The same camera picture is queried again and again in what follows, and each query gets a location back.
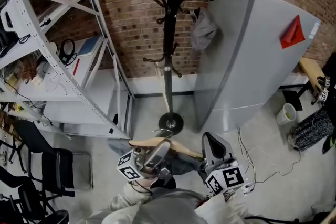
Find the coat rack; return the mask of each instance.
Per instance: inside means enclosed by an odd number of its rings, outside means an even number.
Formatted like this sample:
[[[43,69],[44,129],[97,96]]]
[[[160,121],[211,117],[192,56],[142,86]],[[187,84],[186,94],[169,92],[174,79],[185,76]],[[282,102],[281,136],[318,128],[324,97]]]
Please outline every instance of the coat rack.
[[[173,96],[172,96],[172,70],[180,78],[180,74],[172,65],[172,56],[178,43],[174,43],[175,26],[176,26],[176,14],[178,9],[184,13],[189,11],[181,8],[181,4],[185,0],[154,0],[158,5],[165,9],[165,16],[157,19],[158,24],[164,22],[164,36],[163,36],[163,56],[161,59],[152,60],[143,58],[143,61],[158,63],[164,62],[164,83],[165,92],[169,106],[169,112],[162,115],[159,120],[159,128],[168,129],[173,132],[174,135],[178,134],[183,128],[183,119],[180,115],[173,112]]]

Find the gray cabinet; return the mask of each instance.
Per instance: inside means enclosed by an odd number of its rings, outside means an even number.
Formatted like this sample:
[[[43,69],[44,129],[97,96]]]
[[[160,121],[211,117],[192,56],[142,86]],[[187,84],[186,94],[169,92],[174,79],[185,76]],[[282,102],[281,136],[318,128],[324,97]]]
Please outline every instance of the gray cabinet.
[[[195,86],[201,131],[240,127],[298,64],[320,21],[286,0],[214,0],[208,10],[219,33],[201,57]],[[283,49],[280,39],[299,15],[305,40]]]

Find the coat rack base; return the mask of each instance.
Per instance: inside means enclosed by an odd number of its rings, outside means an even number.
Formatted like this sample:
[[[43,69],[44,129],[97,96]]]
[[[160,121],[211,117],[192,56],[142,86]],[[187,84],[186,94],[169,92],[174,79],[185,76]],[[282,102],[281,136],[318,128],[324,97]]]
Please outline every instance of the coat rack base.
[[[177,113],[173,113],[173,122],[169,122],[169,113],[161,116],[159,119],[159,128],[167,129],[173,132],[173,135],[177,135],[183,129],[183,119]]]

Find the red triangle sticker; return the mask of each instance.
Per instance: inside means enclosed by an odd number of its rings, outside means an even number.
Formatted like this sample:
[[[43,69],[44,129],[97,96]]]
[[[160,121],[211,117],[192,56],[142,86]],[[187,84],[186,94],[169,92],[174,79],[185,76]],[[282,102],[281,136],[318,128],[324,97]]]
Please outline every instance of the red triangle sticker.
[[[298,15],[295,17],[294,21],[291,23],[291,25],[288,27],[287,31],[281,38],[281,46],[283,49],[286,49],[304,40],[305,36],[302,32],[300,15]]]

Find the gray knit fabric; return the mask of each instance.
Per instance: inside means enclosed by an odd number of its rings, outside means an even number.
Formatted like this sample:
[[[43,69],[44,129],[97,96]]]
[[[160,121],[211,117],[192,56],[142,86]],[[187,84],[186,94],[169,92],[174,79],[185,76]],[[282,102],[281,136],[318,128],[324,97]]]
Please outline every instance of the gray knit fabric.
[[[304,151],[322,138],[332,134],[335,126],[324,108],[310,115],[290,130],[288,142],[297,150]]]

